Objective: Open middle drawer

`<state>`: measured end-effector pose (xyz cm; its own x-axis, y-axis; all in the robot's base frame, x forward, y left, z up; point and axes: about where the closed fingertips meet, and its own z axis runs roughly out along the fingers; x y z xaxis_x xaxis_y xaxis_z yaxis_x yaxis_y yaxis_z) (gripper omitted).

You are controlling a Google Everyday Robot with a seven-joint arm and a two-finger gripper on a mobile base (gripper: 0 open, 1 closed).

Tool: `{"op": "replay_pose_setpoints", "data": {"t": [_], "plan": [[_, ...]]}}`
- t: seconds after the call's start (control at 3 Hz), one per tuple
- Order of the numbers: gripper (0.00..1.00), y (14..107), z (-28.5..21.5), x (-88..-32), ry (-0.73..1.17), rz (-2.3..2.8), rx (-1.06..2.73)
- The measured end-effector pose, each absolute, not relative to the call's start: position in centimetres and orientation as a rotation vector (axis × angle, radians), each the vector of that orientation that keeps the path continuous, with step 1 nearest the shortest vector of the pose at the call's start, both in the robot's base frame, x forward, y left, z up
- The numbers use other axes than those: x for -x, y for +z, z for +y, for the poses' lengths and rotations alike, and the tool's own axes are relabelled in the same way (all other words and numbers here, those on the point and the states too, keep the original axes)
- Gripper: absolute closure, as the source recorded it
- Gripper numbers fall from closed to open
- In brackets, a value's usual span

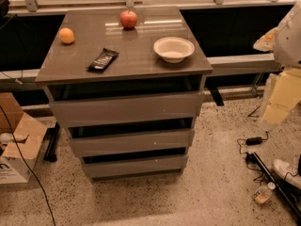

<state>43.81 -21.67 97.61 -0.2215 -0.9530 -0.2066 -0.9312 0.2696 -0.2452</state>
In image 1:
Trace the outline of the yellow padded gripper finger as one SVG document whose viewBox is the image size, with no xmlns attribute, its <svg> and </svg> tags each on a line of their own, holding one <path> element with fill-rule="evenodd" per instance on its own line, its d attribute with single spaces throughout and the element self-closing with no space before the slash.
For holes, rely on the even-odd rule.
<svg viewBox="0 0 301 226">
<path fill-rule="evenodd" d="M 301 70 L 271 73 L 266 81 L 258 124 L 264 131 L 279 126 L 301 102 Z"/>
</svg>

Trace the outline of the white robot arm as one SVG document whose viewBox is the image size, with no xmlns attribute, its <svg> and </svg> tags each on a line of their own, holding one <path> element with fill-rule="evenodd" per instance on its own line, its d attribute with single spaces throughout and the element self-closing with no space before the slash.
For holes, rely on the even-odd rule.
<svg viewBox="0 0 301 226">
<path fill-rule="evenodd" d="M 301 101 L 301 2 L 294 4 L 277 27 L 261 36 L 253 48 L 272 52 L 283 71 L 270 75 L 264 88 L 259 126 L 271 131 Z"/>
</svg>

